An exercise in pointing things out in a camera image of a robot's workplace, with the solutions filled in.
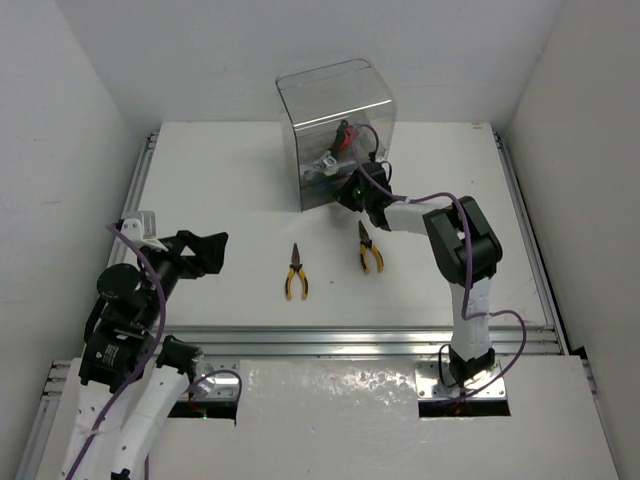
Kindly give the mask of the black handle adjustable wrench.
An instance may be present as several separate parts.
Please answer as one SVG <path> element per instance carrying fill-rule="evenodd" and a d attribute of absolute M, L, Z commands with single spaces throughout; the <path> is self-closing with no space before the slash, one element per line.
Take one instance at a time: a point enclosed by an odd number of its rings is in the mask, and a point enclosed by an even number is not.
<path fill-rule="evenodd" d="M 351 143 L 352 126 L 347 120 L 342 120 L 336 130 L 332 144 L 324 153 L 310 164 L 300 167 L 300 175 L 306 181 L 324 176 L 336 175 L 339 170 L 338 156 Z"/>

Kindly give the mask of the smoky bottom tray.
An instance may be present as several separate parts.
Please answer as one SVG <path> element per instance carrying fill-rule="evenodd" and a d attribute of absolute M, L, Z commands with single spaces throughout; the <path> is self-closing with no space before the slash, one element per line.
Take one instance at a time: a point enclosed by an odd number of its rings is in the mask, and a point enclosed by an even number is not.
<path fill-rule="evenodd" d="M 306 212 L 326 205 L 338 205 L 338 196 L 332 192 L 303 192 L 301 194 L 301 211 Z"/>

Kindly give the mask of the red handle adjustable wrench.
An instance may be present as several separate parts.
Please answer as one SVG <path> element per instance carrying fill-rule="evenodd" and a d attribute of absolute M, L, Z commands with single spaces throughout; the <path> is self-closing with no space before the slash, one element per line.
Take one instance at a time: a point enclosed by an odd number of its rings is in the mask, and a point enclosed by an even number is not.
<path fill-rule="evenodd" d="M 322 173 L 325 176 L 332 176 L 338 172 L 338 155 L 352 143 L 353 130 L 354 127 L 347 120 L 340 122 L 333 142 L 320 157 Z"/>

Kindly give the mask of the clear acrylic box cover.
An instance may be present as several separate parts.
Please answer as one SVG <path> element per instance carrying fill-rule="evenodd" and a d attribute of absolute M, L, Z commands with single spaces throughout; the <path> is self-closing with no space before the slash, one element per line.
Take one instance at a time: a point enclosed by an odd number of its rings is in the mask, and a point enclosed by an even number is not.
<path fill-rule="evenodd" d="M 397 119 L 390 87 L 366 58 L 280 76 L 285 162 L 299 209 L 333 201 L 363 161 L 385 160 Z"/>

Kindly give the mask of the red clear screwdriver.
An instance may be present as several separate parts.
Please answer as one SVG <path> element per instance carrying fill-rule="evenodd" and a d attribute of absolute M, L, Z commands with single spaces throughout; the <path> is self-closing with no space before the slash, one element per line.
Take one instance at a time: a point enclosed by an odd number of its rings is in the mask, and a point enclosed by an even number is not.
<path fill-rule="evenodd" d="M 313 184 L 311 189 L 317 192 L 332 192 L 342 188 L 343 185 L 343 181 L 325 181 Z"/>

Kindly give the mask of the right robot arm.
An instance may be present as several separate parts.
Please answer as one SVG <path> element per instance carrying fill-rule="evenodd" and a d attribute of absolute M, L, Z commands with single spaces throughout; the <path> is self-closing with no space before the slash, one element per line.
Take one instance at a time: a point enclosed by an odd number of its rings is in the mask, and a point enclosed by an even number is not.
<path fill-rule="evenodd" d="M 470 196 L 439 193 L 419 201 L 390 192 L 384 168 L 367 163 L 334 194 L 342 206 L 365 212 L 385 231 L 425 236 L 451 291 L 453 333 L 449 372 L 458 387 L 493 366 L 489 294 L 503 250 L 482 210 Z"/>

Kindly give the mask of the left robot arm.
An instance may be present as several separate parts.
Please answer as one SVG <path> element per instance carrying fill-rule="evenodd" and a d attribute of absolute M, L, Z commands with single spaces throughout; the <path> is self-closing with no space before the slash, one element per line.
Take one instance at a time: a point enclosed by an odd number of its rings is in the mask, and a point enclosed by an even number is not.
<path fill-rule="evenodd" d="M 180 230 L 147 237 L 130 220 L 107 227 L 136 256 L 97 280 L 78 370 L 64 479 L 145 479 L 149 453 L 179 397 L 195 380 L 198 347 L 166 336 L 170 294 L 181 280 L 217 275 L 228 234 Z"/>

